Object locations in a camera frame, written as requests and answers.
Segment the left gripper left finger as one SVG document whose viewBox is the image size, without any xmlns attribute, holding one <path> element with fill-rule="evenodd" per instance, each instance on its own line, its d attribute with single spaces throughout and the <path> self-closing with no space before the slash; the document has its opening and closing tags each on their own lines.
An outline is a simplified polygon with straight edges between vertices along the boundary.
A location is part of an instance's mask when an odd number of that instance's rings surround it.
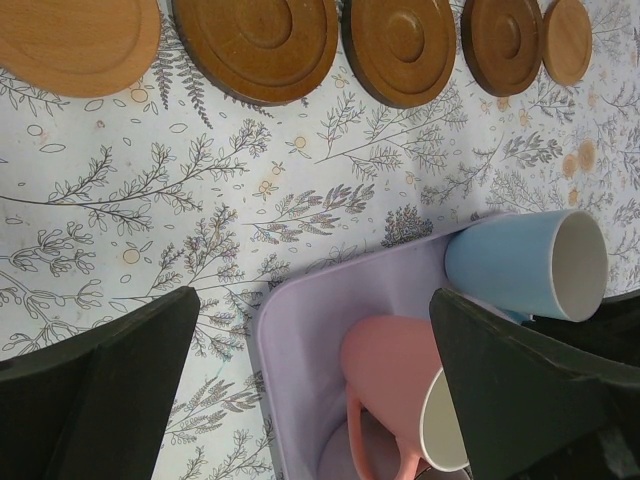
<svg viewBox="0 0 640 480">
<path fill-rule="evenodd" d="M 151 478 L 198 312 L 180 287 L 2 361 L 2 478 Z"/>
</svg>

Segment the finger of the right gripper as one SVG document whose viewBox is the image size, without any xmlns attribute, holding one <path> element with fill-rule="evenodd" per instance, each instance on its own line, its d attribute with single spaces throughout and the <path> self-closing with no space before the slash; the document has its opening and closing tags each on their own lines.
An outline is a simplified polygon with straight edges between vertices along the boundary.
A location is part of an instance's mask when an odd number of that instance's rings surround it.
<svg viewBox="0 0 640 480">
<path fill-rule="evenodd" d="M 586 321 L 534 316 L 522 325 L 577 349 L 639 366 L 639 291 L 604 298 Z"/>
</svg>

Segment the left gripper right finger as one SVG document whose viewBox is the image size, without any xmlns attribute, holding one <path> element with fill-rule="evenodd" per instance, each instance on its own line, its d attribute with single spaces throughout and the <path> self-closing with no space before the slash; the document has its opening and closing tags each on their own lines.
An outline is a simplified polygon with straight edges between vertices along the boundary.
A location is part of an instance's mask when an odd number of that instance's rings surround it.
<svg viewBox="0 0 640 480">
<path fill-rule="evenodd" d="M 474 478 L 638 478 L 638 367 L 450 289 L 429 312 Z"/>
</svg>

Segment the light blue mug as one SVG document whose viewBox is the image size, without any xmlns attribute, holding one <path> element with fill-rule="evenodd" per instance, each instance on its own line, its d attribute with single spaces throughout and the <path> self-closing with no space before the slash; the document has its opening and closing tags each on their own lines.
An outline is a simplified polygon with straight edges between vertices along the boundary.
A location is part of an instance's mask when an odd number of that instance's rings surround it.
<svg viewBox="0 0 640 480">
<path fill-rule="evenodd" d="M 445 270 L 460 292 L 518 314 L 589 319 L 608 281 L 604 235 L 584 210 L 505 215 L 448 244 Z"/>
</svg>

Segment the light wooden coaster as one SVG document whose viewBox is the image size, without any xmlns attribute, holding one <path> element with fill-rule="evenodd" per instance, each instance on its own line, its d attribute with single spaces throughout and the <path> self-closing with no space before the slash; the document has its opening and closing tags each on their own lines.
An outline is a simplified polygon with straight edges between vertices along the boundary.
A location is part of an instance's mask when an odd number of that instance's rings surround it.
<svg viewBox="0 0 640 480">
<path fill-rule="evenodd" d="M 586 7 L 578 0 L 554 1 L 544 16 L 543 61 L 559 85 L 572 86 L 585 75 L 592 56 L 592 29 Z"/>
<path fill-rule="evenodd" d="M 160 33 L 155 0 L 3 1 L 1 66 L 58 95 L 101 97 L 143 76 Z"/>
</svg>

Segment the pink mug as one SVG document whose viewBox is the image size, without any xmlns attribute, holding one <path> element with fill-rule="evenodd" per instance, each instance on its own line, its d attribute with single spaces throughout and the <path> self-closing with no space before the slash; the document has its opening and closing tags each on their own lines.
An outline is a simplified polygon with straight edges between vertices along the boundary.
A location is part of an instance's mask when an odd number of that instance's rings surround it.
<svg viewBox="0 0 640 480">
<path fill-rule="evenodd" d="M 362 433 L 363 410 L 394 436 L 398 479 L 413 479 L 420 462 L 442 472 L 470 465 L 430 321 L 395 315 L 361 320 L 344 336 L 340 364 L 360 478 L 375 477 Z"/>
</svg>

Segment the lilac plastic tray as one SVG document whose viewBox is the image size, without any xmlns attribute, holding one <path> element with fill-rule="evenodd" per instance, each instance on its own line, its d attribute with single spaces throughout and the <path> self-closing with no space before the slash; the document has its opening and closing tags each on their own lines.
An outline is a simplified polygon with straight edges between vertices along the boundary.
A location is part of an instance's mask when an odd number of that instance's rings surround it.
<svg viewBox="0 0 640 480">
<path fill-rule="evenodd" d="M 453 226 L 365 254 L 274 289 L 255 321 L 278 466 L 287 479 L 314 479 L 327 441 L 346 419 L 339 349 L 359 320 L 381 314 L 427 319 L 448 280 L 444 255 Z"/>
</svg>

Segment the dark brown right saucer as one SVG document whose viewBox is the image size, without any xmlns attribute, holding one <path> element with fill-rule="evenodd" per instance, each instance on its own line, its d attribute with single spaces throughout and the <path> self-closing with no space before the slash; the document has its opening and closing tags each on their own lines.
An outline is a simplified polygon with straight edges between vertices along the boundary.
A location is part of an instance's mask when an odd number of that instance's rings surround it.
<svg viewBox="0 0 640 480">
<path fill-rule="evenodd" d="M 542 62 L 543 21 L 536 1 L 468 0 L 461 16 L 465 60 L 489 94 L 524 92 Z"/>
</svg>

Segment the dark brown saucer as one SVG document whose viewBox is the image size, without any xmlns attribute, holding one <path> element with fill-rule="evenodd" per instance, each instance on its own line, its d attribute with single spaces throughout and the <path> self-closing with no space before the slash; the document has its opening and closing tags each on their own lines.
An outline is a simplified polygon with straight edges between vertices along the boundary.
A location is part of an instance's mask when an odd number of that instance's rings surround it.
<svg viewBox="0 0 640 480">
<path fill-rule="evenodd" d="M 350 66 L 377 101 L 418 107 L 449 81 L 457 37 L 447 1 L 347 1 L 341 24 Z"/>
<path fill-rule="evenodd" d="M 234 98 L 285 105 L 316 89 L 338 43 L 333 1 L 173 1 L 180 40 L 200 72 Z"/>
<path fill-rule="evenodd" d="M 468 0 L 461 16 L 465 60 L 489 94 L 524 92 L 542 62 L 543 21 L 536 1 Z"/>
</svg>

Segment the dark brown middle saucer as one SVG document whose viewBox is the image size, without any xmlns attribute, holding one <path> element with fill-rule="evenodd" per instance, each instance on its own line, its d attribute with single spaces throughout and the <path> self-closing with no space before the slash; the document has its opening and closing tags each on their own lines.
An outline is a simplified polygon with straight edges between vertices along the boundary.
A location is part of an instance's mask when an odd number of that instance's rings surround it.
<svg viewBox="0 0 640 480">
<path fill-rule="evenodd" d="M 377 101 L 418 107 L 449 81 L 457 37 L 447 1 L 347 1 L 341 24 L 350 66 Z"/>
</svg>

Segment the dark brown left saucer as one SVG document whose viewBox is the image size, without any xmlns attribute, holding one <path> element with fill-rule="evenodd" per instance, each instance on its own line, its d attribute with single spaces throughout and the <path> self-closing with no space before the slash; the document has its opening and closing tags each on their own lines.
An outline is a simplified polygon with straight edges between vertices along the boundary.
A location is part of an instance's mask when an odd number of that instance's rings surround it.
<svg viewBox="0 0 640 480">
<path fill-rule="evenodd" d="M 234 98 L 285 105 L 316 89 L 338 43 L 333 1 L 173 1 L 180 40 L 200 72 Z"/>
</svg>

